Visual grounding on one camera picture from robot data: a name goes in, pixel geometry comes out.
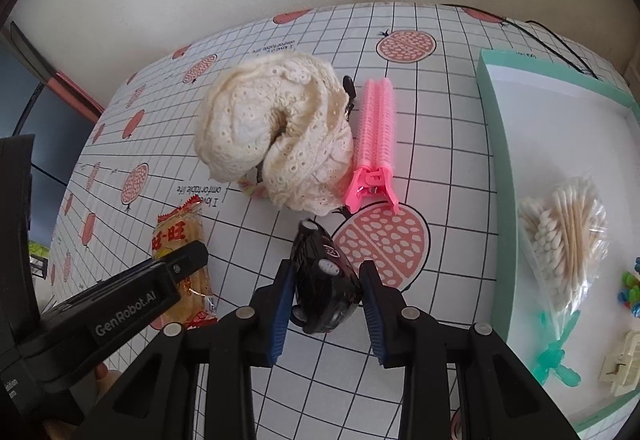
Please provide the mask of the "pomegranate grid tablecloth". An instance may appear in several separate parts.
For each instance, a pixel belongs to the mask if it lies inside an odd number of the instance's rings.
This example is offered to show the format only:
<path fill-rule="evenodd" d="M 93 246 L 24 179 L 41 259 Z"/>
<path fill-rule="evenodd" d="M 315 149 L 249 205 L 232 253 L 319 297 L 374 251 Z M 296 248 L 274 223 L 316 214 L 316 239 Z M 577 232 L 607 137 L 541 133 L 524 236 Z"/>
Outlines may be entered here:
<path fill-rule="evenodd" d="M 488 319 L 498 241 L 495 175 L 475 69 L 485 48 L 623 77 L 584 46 L 472 8 L 359 3 L 299 10 L 221 31 L 146 66 L 115 92 L 82 150 L 52 238 L 49 275 L 64 300 L 149 257 L 156 220 L 198 195 L 214 308 L 225 315 L 272 281 L 300 214 L 217 183 L 193 149 L 201 100 L 218 74 L 256 55 L 314 54 L 357 84 L 396 92 L 394 187 L 426 238 L 406 300 L 448 325 Z"/>

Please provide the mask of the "orange snack packet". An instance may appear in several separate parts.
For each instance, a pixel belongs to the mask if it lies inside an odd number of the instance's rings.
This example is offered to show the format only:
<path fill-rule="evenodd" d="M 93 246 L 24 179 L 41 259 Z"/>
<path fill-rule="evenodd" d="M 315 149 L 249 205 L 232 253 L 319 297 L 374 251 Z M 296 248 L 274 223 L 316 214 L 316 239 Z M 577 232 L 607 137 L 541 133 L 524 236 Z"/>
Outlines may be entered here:
<path fill-rule="evenodd" d="M 182 262 L 171 264 L 171 275 L 176 280 L 179 300 L 157 319 L 151 326 L 161 330 L 170 323 L 178 323 L 186 328 L 196 328 L 217 322 L 214 308 L 214 293 L 210 287 L 207 267 L 194 267 L 187 263 L 189 254 L 183 247 L 198 241 L 204 244 L 204 230 L 201 218 L 203 200 L 194 195 L 171 212 L 157 217 L 152 235 L 153 259 L 172 258 L 171 254 L 181 251 Z"/>

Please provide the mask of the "colourful plastic clips pile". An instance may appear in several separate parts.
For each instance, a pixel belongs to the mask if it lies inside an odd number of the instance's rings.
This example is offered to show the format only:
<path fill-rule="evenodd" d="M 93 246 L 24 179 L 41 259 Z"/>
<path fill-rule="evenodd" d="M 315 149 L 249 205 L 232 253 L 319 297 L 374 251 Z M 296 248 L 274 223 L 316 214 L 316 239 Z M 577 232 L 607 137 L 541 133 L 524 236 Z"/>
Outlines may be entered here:
<path fill-rule="evenodd" d="M 636 259 L 634 268 L 622 275 L 622 288 L 617 300 L 636 318 L 640 317 L 640 258 Z"/>

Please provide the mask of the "black gold action figure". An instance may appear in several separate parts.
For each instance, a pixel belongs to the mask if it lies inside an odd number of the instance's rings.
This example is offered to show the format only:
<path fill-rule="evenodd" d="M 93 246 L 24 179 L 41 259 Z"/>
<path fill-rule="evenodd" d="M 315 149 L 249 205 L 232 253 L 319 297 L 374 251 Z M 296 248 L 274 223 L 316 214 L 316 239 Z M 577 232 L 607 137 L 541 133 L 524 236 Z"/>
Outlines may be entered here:
<path fill-rule="evenodd" d="M 343 81 L 342 81 L 342 85 L 343 85 L 343 88 L 344 88 L 346 94 L 348 95 L 348 103 L 347 103 L 346 108 L 345 108 L 345 116 L 346 116 L 346 119 L 349 119 L 350 115 L 352 114 L 352 110 L 355 107 L 355 100 L 356 100 L 356 97 L 357 97 L 357 91 L 356 91 L 356 88 L 355 88 L 354 80 L 352 80 L 352 77 L 344 76 L 343 77 Z"/>

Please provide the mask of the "small cream plastic piece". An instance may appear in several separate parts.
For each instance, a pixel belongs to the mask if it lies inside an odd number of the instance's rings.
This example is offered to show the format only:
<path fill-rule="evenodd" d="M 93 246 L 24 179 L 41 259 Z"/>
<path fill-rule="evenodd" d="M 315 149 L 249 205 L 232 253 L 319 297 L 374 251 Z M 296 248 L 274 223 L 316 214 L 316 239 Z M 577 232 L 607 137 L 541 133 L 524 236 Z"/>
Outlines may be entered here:
<path fill-rule="evenodd" d="M 599 382 L 611 385 L 613 397 L 621 397 L 637 389 L 640 378 L 640 333 L 629 330 L 617 349 L 605 356 Z"/>

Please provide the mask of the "bag of cotton swabs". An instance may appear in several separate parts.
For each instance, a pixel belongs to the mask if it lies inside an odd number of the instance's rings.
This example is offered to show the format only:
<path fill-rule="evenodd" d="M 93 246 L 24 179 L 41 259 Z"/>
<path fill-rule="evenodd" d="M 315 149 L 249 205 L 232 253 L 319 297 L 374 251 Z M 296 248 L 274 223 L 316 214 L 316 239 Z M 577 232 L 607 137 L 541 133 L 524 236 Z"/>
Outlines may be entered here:
<path fill-rule="evenodd" d="M 524 253 L 560 336 L 579 309 L 608 254 L 608 216 L 589 177 L 574 177 L 544 197 L 518 202 Z"/>

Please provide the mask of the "pink hair roller clip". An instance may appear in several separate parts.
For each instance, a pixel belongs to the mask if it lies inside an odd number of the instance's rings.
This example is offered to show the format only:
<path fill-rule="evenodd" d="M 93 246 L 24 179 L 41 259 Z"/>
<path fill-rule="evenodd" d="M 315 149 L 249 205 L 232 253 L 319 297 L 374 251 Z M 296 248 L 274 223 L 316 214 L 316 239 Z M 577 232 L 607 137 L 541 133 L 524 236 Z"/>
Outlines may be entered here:
<path fill-rule="evenodd" d="M 383 196 L 394 215 L 399 199 L 393 188 L 396 144 L 395 92 L 390 79 L 368 80 L 359 107 L 354 171 L 345 193 L 345 205 L 357 212 L 367 197 Z"/>

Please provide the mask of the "cream lace scrunchie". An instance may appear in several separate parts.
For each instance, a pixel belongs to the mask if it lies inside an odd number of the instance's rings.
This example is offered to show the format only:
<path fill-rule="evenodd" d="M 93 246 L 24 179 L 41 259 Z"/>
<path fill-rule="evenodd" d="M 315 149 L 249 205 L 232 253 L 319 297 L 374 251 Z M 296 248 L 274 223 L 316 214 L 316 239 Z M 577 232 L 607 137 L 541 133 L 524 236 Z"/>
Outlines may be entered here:
<path fill-rule="evenodd" d="M 329 62 L 267 53 L 216 79 L 198 108 L 194 149 L 217 182 L 258 168 L 275 206 L 327 215 L 352 178 L 348 103 Z"/>

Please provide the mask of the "black toy car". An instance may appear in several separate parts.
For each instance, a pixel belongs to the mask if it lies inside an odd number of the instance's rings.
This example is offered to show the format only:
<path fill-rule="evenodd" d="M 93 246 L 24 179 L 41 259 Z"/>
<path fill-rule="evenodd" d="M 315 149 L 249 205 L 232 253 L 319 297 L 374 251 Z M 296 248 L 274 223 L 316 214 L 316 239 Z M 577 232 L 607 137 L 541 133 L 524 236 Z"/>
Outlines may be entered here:
<path fill-rule="evenodd" d="M 290 260 L 294 325 L 307 335 L 326 334 L 350 318 L 362 298 L 360 281 L 352 263 L 320 224 L 311 219 L 298 223 Z"/>

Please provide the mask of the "teal plastic hair clip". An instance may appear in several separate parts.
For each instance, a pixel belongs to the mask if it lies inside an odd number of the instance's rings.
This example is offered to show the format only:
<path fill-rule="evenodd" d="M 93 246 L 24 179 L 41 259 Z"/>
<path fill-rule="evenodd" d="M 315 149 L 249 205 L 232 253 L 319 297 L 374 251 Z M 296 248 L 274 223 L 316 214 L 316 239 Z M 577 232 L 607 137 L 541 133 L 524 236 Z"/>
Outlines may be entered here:
<path fill-rule="evenodd" d="M 533 375 L 541 386 L 544 386 L 551 374 L 559 378 L 563 385 L 570 388 L 577 387 L 582 381 L 582 377 L 577 372 L 563 364 L 565 358 L 564 345 L 567 339 L 570 338 L 579 316 L 579 310 L 573 312 L 568 318 L 560 337 L 550 342 L 547 348 L 536 357 Z"/>

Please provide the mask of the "teal cardboard box tray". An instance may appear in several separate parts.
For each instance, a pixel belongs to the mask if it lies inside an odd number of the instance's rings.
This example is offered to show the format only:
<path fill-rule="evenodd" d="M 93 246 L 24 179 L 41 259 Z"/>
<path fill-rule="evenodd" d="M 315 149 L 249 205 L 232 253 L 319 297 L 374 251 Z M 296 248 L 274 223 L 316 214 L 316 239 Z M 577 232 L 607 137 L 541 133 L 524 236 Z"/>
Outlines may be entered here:
<path fill-rule="evenodd" d="M 639 404 L 639 106 L 513 51 L 476 68 L 494 157 L 491 323 L 584 439 Z"/>

